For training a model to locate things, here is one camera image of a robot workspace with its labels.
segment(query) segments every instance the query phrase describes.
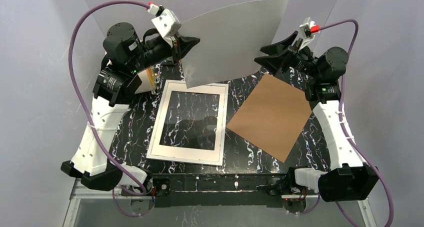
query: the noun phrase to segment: white backdrop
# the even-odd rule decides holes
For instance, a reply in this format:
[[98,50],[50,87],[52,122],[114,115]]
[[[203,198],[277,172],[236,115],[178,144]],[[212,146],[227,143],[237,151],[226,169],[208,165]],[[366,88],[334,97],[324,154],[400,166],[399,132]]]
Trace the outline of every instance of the white backdrop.
[[[60,171],[87,123],[72,88],[68,46],[84,0],[0,0],[0,220],[2,226],[62,226],[74,179]],[[74,52],[89,100],[104,36],[89,18]]]
[[[85,0],[90,8],[112,0]],[[257,0],[137,0],[141,2],[154,2],[172,10],[181,22],[187,21],[203,13],[218,8]],[[315,22],[323,25],[337,0],[290,0],[282,23],[275,35],[275,41],[287,38],[293,31],[299,29],[306,17],[311,17]],[[100,29],[106,34],[109,27],[119,22],[128,22],[134,25],[139,36],[153,28],[150,21],[152,16],[139,6],[121,5],[101,9],[94,13]]]

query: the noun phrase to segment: white plastic housing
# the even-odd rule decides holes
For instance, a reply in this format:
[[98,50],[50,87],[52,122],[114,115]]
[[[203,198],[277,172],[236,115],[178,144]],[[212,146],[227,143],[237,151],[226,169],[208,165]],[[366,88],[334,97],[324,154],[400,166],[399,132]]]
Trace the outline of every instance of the white plastic housing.
[[[339,101],[331,100],[327,103],[318,103],[313,108],[313,113],[321,125],[327,142],[328,152],[331,160],[331,170],[341,168],[342,164],[347,163],[350,167],[363,166],[364,159],[356,152],[356,150],[348,142],[345,134],[340,126]],[[347,132],[352,137],[351,129],[347,121],[344,123]]]
[[169,46],[173,47],[174,43],[172,37],[181,27],[180,20],[178,20],[174,12],[166,8],[160,16],[153,18],[151,22],[159,32],[160,36],[162,36],[162,39],[164,39]]
[[[122,165],[127,171],[129,171],[137,180],[139,180],[141,183],[143,183],[147,178],[147,173],[141,170],[140,168],[136,166],[129,166],[129,165]],[[128,175],[125,173],[122,175],[122,178],[120,179],[119,186],[139,186],[134,180],[132,180]]]
[[149,4],[150,8],[148,8],[147,12],[149,12],[152,15],[156,15],[156,13],[159,11],[159,6],[157,6],[154,3]]
[[313,168],[298,168],[294,170],[296,184],[305,186],[318,193],[318,179],[326,172],[315,170]]
[[307,37],[305,34],[305,30],[310,30],[312,27],[315,26],[315,21],[310,21],[310,19],[311,19],[310,17],[306,18],[303,21],[303,24],[299,26],[300,34],[303,37],[303,41],[302,41],[302,44],[300,45],[299,50],[308,46],[315,39],[315,33],[312,33],[309,37]]
[[[108,151],[118,125],[128,111],[128,107],[128,104],[115,104],[114,107],[110,107],[109,101],[100,96],[97,99],[92,99],[91,115],[94,126],[97,129],[101,142]],[[79,148],[70,161],[74,164],[73,167],[79,172],[88,172],[90,176],[95,176],[106,170],[108,158],[97,144],[92,128],[88,123],[85,127]]]

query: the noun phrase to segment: white sheet of paper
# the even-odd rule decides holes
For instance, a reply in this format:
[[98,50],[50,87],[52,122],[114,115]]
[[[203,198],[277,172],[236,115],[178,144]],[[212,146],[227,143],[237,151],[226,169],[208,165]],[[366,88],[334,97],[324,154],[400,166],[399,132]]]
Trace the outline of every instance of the white sheet of paper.
[[184,22],[179,34],[200,38],[182,59],[187,88],[246,77],[259,71],[289,0],[257,0],[204,13]]

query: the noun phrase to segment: brown cardboard sheet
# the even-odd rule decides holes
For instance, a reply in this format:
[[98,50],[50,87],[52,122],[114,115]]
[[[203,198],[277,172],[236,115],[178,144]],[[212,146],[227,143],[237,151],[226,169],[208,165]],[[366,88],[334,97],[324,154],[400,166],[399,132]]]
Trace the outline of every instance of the brown cardboard sheet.
[[285,162],[311,112],[303,91],[265,74],[227,128]]

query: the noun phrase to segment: black marble table surface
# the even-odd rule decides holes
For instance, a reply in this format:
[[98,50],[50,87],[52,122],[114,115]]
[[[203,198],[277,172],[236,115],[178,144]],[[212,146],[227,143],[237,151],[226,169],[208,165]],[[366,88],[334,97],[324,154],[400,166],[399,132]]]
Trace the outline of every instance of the black marble table surface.
[[[320,124],[313,114],[299,133],[285,162],[277,160],[228,128],[225,130],[222,166],[146,159],[165,82],[184,79],[181,67],[157,65],[154,69],[160,75],[158,93],[142,93],[133,100],[131,110],[122,118],[112,142],[110,153],[120,163],[143,167],[154,174],[269,174],[285,173],[291,166],[311,166],[321,171],[329,170],[329,151]],[[253,75],[222,82],[228,84],[226,123],[267,73],[265,69],[261,69]],[[294,87],[301,90],[305,88],[307,77],[296,70],[290,69],[283,77],[285,82]]]

